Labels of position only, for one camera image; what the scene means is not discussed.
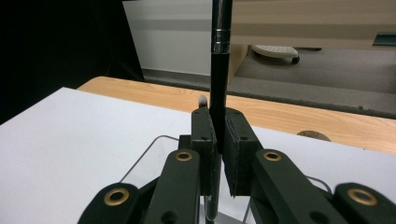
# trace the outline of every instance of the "black plastic part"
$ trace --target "black plastic part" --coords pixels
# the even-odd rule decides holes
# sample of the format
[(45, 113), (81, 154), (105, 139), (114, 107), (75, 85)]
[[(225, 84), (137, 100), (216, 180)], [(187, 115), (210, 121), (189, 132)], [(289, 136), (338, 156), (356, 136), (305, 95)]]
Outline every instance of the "black plastic part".
[(347, 223), (286, 154), (263, 149), (256, 153), (254, 174), (280, 223)]
[(169, 154), (144, 223), (198, 223), (199, 164), (200, 156), (193, 150)]
[(178, 138), (177, 149), (191, 149), (191, 135), (181, 134)]
[(152, 195), (154, 194), (154, 190), (157, 187), (158, 179), (159, 177), (151, 180), (147, 185), (139, 189), (139, 207), (142, 209), (143, 213), (146, 213), (147, 209), (149, 208)]
[(222, 159), (224, 172), (232, 196), (250, 195), (250, 164), (262, 144), (251, 129), (245, 116), (235, 109), (227, 108)]
[[(355, 190), (356, 192), (352, 193), (352, 197), (349, 195), (351, 193), (350, 190)], [(333, 203), (349, 223), (396, 223), (395, 204), (384, 195), (361, 184), (347, 183), (338, 185), (333, 196)]]
[(221, 156), (207, 107), (191, 113), (191, 149), (201, 157), (201, 195), (205, 196), (205, 216), (212, 221), (218, 214)]
[(262, 203), (254, 198), (250, 198), (249, 206), (257, 224), (279, 223), (274, 209), (270, 204)]
[[(106, 195), (113, 189), (126, 189), (129, 197), (118, 205), (107, 205)], [(78, 224), (128, 224), (138, 223), (141, 210), (138, 207), (139, 191), (130, 184), (117, 183), (100, 190), (86, 207)]]
[(210, 67), (209, 113), (218, 139), (219, 153), (224, 145), (224, 117), (227, 96), (228, 63), (230, 54), (213, 54)]
[(191, 113), (191, 149), (201, 157), (201, 195), (212, 194), (212, 181), (218, 171), (217, 140), (207, 107), (201, 107)]

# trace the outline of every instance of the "white wall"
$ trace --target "white wall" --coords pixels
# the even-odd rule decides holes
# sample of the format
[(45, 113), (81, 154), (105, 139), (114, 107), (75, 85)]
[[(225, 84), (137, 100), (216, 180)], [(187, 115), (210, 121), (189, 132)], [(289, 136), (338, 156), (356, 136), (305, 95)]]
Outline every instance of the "white wall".
[(210, 75), (210, 0), (123, 2), (142, 68)]

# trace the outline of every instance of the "small white object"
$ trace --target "small white object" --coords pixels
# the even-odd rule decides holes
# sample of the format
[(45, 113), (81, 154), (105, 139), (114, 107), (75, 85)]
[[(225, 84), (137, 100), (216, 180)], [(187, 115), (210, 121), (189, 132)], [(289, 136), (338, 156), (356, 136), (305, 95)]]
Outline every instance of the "small white object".
[(207, 107), (207, 98), (204, 95), (200, 95), (198, 99), (198, 107)]
[(298, 52), (293, 47), (280, 47), (280, 46), (266, 46), (266, 45), (252, 45), (252, 49), (263, 56), (272, 58), (292, 58), (293, 63), (300, 61)]

